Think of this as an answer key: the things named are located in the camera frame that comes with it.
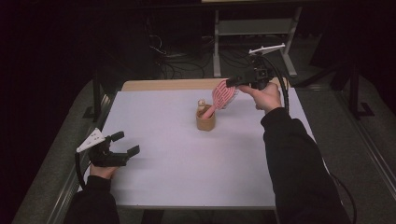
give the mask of hair brush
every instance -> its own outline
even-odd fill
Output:
[[[237,94],[236,87],[227,87],[227,79],[223,79],[212,91],[213,105],[201,116],[201,119],[209,119],[216,109],[224,109]]]

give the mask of black sleeve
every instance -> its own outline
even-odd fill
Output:
[[[88,176],[87,186],[77,192],[64,218],[64,224],[120,223],[116,201],[110,194],[111,180]]]
[[[350,223],[317,144],[298,119],[277,108],[262,119],[280,223]]]

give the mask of cable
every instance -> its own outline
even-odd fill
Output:
[[[160,46],[158,48],[155,48],[154,46],[149,45],[149,47],[151,49],[155,49],[157,52],[166,55],[166,50],[160,50],[160,48],[163,46],[163,41],[161,40],[161,38],[157,35],[150,35],[149,37],[157,37],[158,40],[160,40]]]
[[[227,45],[225,47],[228,48],[227,51],[230,52],[235,57],[235,59],[245,59],[246,57],[249,57],[249,54],[247,53],[247,51],[245,49],[240,47],[241,45],[243,45],[241,41],[239,41],[239,45],[237,47],[236,46],[232,46],[230,44],[230,42],[227,41]]]
[[[168,55],[168,56],[164,57],[164,59],[166,61],[168,61],[169,63],[177,63],[177,60],[180,60],[179,63],[190,63],[190,62],[196,61],[199,58],[200,58],[200,55],[198,53],[196,53],[196,54],[187,54],[187,53],[181,54],[180,53],[177,55],[174,54],[174,55]]]
[[[171,79],[173,79],[174,78],[174,76],[175,76],[175,68],[174,68],[174,66],[172,66],[171,64],[169,64],[169,63],[163,63],[164,65],[165,65],[165,73],[166,74],[163,74],[166,78],[168,77],[168,72],[167,72],[167,70],[166,70],[166,66],[169,66],[171,69],[172,69],[172,76],[171,76]]]
[[[164,68],[165,71],[163,71],[163,66],[160,64],[160,69],[161,69],[161,72],[163,73],[163,79],[168,79],[168,74],[167,74],[167,71],[166,71],[166,66],[165,66],[165,68]]]
[[[164,58],[166,60],[171,60],[171,59],[177,59],[177,58],[183,58],[183,57],[192,57],[195,59],[197,55],[201,55],[202,53],[207,53],[213,50],[213,45],[214,45],[214,38],[212,36],[207,36],[206,38],[210,37],[210,41],[208,43],[201,44],[200,49],[197,51],[193,52],[186,52],[186,53],[177,53],[177,54],[166,54]]]
[[[247,67],[250,66],[250,63],[248,62],[248,60],[247,60],[247,63],[241,63],[241,62],[238,62],[237,60],[233,60],[233,59],[229,58],[228,56],[226,56],[225,54],[220,53],[220,52],[219,52],[219,56],[221,56],[221,59],[222,59],[225,63],[227,63],[228,65],[230,65],[230,66],[232,66],[232,67],[235,67],[235,68],[247,68]],[[228,61],[231,61],[231,62],[233,62],[233,63],[239,63],[239,64],[241,64],[241,66],[236,66],[236,65],[234,65],[234,64],[231,64],[231,63],[227,62],[227,60],[228,60]]]
[[[175,70],[175,68],[176,69],[179,69],[179,70],[183,70],[183,71],[195,71],[195,70],[201,70],[202,71],[202,76],[201,76],[201,78],[204,78],[205,77],[205,67],[207,67],[208,65],[209,65],[209,63],[211,62],[211,60],[212,60],[212,57],[210,57],[210,55],[209,55],[209,57],[207,57],[207,59],[205,59],[205,62],[204,62],[204,64],[203,65],[200,65],[200,64],[198,64],[198,63],[191,63],[191,62],[193,62],[193,61],[196,61],[197,60],[197,58],[196,57],[194,57],[194,58],[192,58],[191,60],[187,60],[187,61],[174,61],[173,59],[172,60],[167,60],[167,59],[165,59],[164,61],[163,61],[163,64],[165,64],[165,65],[167,65],[167,66],[170,66],[171,68],[172,68],[172,70],[173,70],[173,74],[175,74],[177,71]],[[175,65],[175,64],[188,64],[188,65],[193,65],[193,66],[195,66],[196,68],[184,68],[184,67],[181,67],[181,66],[177,66],[177,65]]]
[[[75,154],[75,161],[76,161],[76,173],[77,173],[78,183],[81,186],[81,188],[84,189],[85,182],[84,182],[84,177],[82,176],[82,173],[81,173],[81,164],[79,161],[79,153],[78,152],[76,152],[76,154]]]
[[[175,71],[175,73],[171,77],[171,79],[182,79],[182,78],[183,78],[183,74],[181,74],[181,72],[179,71]]]
[[[338,185],[344,188],[344,190],[346,191],[347,196],[349,197],[350,202],[352,203],[352,208],[353,208],[353,219],[352,219],[352,224],[356,224],[357,221],[357,217],[358,217],[358,209],[356,208],[356,204],[355,204],[355,200],[352,197],[352,194],[349,192],[349,190],[347,189],[347,186],[341,182],[341,180],[335,176],[332,173],[329,173],[330,176],[334,179],[334,182]]]
[[[284,104],[285,104],[285,108],[286,108],[286,111],[287,111],[288,114],[289,114],[289,112],[290,112],[290,110],[289,110],[289,87],[286,88],[286,85],[285,85],[285,82],[284,82],[284,80],[283,80],[283,77],[282,77],[282,75],[279,73],[279,71],[277,70],[277,68],[274,66],[274,64],[271,63],[271,61],[268,60],[266,57],[264,57],[264,56],[261,56],[261,57],[262,57],[266,62],[268,62],[268,63],[271,65],[271,67],[273,68],[273,70],[274,70],[274,72],[275,72],[275,74],[276,74],[277,79],[279,80],[280,89],[282,89],[283,101],[284,101]]]
[[[92,162],[91,162],[91,161],[90,161],[90,162],[88,162],[88,165],[87,165],[87,167],[84,169],[84,174],[86,174],[86,173],[87,173],[87,170],[88,170],[88,168],[90,168],[91,164],[92,164]]]

